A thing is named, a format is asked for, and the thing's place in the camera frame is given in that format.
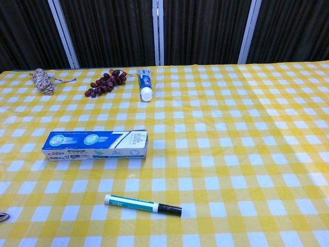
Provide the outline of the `blue white toothpaste box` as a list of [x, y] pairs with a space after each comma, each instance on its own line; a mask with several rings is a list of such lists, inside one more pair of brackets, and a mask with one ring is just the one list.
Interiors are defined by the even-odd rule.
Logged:
[[147, 130], [50, 132], [42, 152], [50, 161], [146, 158]]

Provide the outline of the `blue white toothpaste tube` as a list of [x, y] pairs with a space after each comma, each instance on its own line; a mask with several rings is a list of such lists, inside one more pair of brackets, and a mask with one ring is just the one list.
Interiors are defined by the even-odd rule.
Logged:
[[151, 71], [149, 69], [141, 69], [138, 71], [140, 97], [143, 101], [149, 102], [153, 97]]

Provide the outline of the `dark red grape bunch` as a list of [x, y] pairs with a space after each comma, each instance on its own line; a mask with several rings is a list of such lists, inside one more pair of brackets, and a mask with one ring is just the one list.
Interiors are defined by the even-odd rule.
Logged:
[[109, 93], [116, 86], [124, 85], [128, 76], [132, 75], [121, 69], [110, 69], [108, 73], [104, 73], [101, 78], [90, 83], [90, 87], [84, 92], [84, 96], [96, 98]]

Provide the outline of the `yellow white checkered tablecloth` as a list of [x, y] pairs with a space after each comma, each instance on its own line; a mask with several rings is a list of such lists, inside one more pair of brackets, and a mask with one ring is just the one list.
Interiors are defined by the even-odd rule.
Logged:
[[[0, 246], [329, 247], [329, 61], [152, 67], [97, 98], [103, 69], [0, 74]], [[51, 162], [51, 131], [148, 131], [145, 159]], [[182, 208], [181, 216], [104, 203]]]

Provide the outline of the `white green marker pen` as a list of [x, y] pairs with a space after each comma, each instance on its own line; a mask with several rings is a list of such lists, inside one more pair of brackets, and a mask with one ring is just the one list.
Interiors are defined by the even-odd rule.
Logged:
[[158, 214], [174, 215], [179, 217], [182, 213], [181, 207], [116, 195], [105, 195], [104, 203], [112, 206], [120, 206], [124, 208], [149, 211]]

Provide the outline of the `white partition frame post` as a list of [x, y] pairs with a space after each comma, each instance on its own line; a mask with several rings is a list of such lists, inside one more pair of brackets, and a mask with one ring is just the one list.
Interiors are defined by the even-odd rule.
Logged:
[[47, 0], [53, 19], [55, 21], [58, 33], [60, 35], [60, 39], [62, 45], [64, 47], [65, 54], [67, 56], [69, 65], [71, 69], [79, 69], [80, 64], [76, 55], [76, 51], [69, 33], [69, 29], [66, 23], [66, 19], [61, 7], [61, 3], [59, 0]]
[[163, 15], [163, 0], [152, 0], [154, 55], [156, 66], [162, 66], [165, 64], [165, 34]]
[[241, 43], [240, 53], [237, 61], [238, 64], [245, 64], [247, 62], [261, 4], [262, 0], [251, 0], [245, 31]]

